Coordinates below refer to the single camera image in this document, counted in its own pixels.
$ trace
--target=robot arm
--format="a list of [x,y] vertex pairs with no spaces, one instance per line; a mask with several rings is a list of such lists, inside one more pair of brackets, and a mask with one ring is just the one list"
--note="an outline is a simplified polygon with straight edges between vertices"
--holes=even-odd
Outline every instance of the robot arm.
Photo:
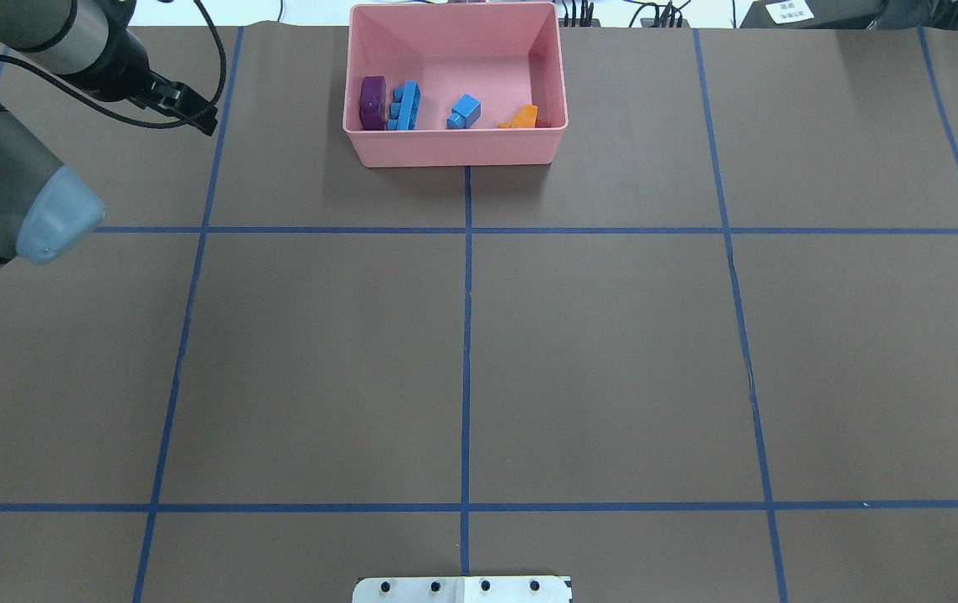
[[[221,92],[209,102],[152,71],[141,41],[126,29],[135,7],[136,0],[0,0],[0,42],[93,99],[129,100],[178,119],[166,126],[210,135]],[[95,194],[0,104],[0,268],[16,255],[49,262],[103,217]]]

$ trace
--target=gray table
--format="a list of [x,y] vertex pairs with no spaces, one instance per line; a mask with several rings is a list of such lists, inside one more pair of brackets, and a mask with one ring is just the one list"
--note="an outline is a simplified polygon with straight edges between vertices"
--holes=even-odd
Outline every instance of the gray table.
[[214,138],[1,73],[109,214],[0,272],[0,600],[958,600],[958,34],[564,31],[553,165],[382,171],[224,34]]

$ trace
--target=blue block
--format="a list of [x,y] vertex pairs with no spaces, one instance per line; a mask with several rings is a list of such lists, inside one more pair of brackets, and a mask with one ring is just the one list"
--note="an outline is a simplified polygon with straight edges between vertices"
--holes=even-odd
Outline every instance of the blue block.
[[453,112],[446,119],[446,126],[453,130],[460,130],[462,127],[471,127],[482,114],[482,103],[476,100],[475,96],[463,95],[453,106]]
[[414,130],[415,118],[419,115],[420,92],[419,84],[415,80],[405,81],[405,85],[398,85],[394,89],[394,100],[399,100],[390,106],[390,117],[394,126],[387,125],[389,130]]

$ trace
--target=purple block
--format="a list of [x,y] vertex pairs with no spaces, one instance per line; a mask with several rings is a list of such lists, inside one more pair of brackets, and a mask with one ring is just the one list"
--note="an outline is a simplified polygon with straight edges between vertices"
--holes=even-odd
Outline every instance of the purple block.
[[386,79],[364,77],[360,87],[360,123],[364,130],[386,130]]

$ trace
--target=light blue joint cap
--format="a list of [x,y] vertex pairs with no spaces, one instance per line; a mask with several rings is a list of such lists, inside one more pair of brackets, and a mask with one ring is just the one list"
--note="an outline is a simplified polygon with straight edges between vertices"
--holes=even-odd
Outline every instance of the light blue joint cap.
[[69,165],[39,190],[17,235],[17,255],[47,264],[80,243],[106,216],[103,202]]

